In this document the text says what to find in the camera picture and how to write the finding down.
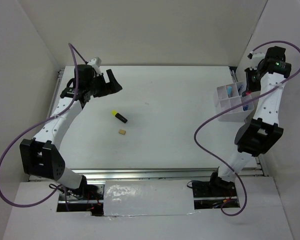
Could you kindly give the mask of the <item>light blue highlighter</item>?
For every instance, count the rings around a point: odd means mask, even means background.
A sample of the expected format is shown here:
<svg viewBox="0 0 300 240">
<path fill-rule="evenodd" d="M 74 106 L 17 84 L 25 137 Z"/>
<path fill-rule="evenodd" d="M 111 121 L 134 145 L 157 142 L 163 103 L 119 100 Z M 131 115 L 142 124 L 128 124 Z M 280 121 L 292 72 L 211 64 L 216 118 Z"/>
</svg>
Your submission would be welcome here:
<svg viewBox="0 0 300 240">
<path fill-rule="evenodd" d="M 231 98 L 231 97 L 232 97 L 232 86 L 227 85 L 227 86 L 226 86 L 226 92 L 227 92 L 227 96 L 228 96 L 229 98 Z"/>
</svg>

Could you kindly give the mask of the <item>yellow highlighter marker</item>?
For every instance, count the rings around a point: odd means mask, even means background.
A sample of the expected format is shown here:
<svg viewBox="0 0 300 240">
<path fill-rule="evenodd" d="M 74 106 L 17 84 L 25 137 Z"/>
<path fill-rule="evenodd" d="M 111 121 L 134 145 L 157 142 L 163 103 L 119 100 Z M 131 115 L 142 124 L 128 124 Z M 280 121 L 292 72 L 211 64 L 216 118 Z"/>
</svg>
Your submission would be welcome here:
<svg viewBox="0 0 300 240">
<path fill-rule="evenodd" d="M 128 120 L 123 116 L 123 115 L 121 115 L 119 112 L 117 112 L 116 110 L 112 110 L 111 111 L 111 114 L 115 117 L 115 118 L 117 118 L 118 120 L 120 120 L 121 122 L 123 122 L 123 123 L 127 123 L 128 122 Z"/>
</svg>

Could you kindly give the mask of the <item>tan eraser block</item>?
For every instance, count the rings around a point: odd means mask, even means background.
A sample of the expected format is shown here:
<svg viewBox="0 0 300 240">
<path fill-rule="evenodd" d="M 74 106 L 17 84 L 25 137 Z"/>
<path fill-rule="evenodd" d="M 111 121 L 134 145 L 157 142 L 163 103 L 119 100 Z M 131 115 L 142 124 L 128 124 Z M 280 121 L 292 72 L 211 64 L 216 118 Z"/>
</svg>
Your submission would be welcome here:
<svg viewBox="0 0 300 240">
<path fill-rule="evenodd" d="M 125 135 L 125 134 L 126 134 L 126 131 L 123 130 L 123 129 L 120 129 L 120 130 L 118 131 L 118 133 L 121 134 L 121 135 Z"/>
</svg>

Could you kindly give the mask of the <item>small blue cap bottle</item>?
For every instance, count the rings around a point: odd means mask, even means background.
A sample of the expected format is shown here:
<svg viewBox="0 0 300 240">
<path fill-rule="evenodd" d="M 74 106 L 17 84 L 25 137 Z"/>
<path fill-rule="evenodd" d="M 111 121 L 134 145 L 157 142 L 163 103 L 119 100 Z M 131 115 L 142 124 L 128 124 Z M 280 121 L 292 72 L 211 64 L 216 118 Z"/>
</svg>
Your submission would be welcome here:
<svg viewBox="0 0 300 240">
<path fill-rule="evenodd" d="M 249 105 L 244 105 L 242 108 L 243 108 L 244 111 L 249 111 L 250 110 L 250 106 Z"/>
</svg>

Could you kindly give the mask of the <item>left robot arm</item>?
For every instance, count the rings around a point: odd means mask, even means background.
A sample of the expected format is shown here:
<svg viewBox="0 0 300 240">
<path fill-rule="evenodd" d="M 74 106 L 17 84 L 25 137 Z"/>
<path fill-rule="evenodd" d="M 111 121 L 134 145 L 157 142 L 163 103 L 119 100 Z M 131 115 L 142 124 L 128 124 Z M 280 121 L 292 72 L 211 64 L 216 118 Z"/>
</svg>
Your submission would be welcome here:
<svg viewBox="0 0 300 240">
<path fill-rule="evenodd" d="M 84 175 L 66 167 L 59 152 L 62 140 L 75 118 L 91 98 L 115 94 L 123 88 L 111 69 L 106 71 L 109 81 L 97 67 L 80 64 L 60 94 L 51 120 L 32 138 L 19 145 L 24 172 L 29 176 L 53 180 L 70 190 L 78 200 L 98 195 L 98 187 L 87 183 Z"/>
</svg>

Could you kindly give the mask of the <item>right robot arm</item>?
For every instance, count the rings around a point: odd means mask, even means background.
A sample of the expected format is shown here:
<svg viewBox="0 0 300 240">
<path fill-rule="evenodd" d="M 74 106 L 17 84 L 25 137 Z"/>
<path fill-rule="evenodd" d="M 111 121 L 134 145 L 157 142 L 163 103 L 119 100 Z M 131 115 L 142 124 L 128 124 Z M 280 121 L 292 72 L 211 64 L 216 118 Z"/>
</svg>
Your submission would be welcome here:
<svg viewBox="0 0 300 240">
<path fill-rule="evenodd" d="M 273 46 L 266 53 L 250 54 L 251 66 L 245 69 L 246 89 L 241 100 L 251 100 L 251 93 L 259 92 L 254 116 L 239 128 L 234 143 L 237 152 L 227 165 L 215 170 L 209 180 L 208 190 L 220 196 L 235 185 L 236 175 L 253 158 L 265 154 L 283 135 L 279 126 L 279 108 L 285 87 L 284 80 L 290 76 L 291 64 L 286 62 L 285 48 Z"/>
</svg>

